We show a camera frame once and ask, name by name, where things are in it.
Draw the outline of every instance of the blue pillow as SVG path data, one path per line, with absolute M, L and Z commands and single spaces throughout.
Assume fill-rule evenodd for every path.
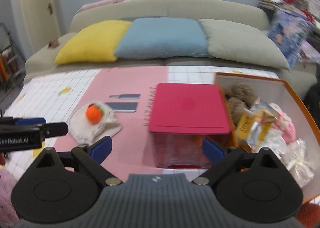
M 208 55 L 207 41 L 198 22 L 186 18 L 138 18 L 115 50 L 124 59 Z

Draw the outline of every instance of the hand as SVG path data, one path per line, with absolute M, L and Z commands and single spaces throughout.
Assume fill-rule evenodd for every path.
M 5 165 L 4 154 L 0 153 L 0 165 Z

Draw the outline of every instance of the cream door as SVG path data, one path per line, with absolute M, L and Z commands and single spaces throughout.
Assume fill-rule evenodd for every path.
M 53 0 L 20 0 L 25 27 L 33 52 L 61 36 Z

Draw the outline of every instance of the sofa backrest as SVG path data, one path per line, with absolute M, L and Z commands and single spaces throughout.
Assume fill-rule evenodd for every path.
M 109 19 L 138 17 L 212 18 L 269 29 L 266 13 L 256 7 L 222 0 L 132 0 L 81 11 L 72 19 L 69 32 Z

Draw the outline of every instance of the metal rack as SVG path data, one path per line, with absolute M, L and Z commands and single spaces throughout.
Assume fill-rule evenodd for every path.
M 16 86 L 23 85 L 26 60 L 13 42 L 10 31 L 4 23 L 0 23 L 0 30 L 3 30 L 8 43 L 0 47 L 0 84 L 5 91 L 9 91 Z

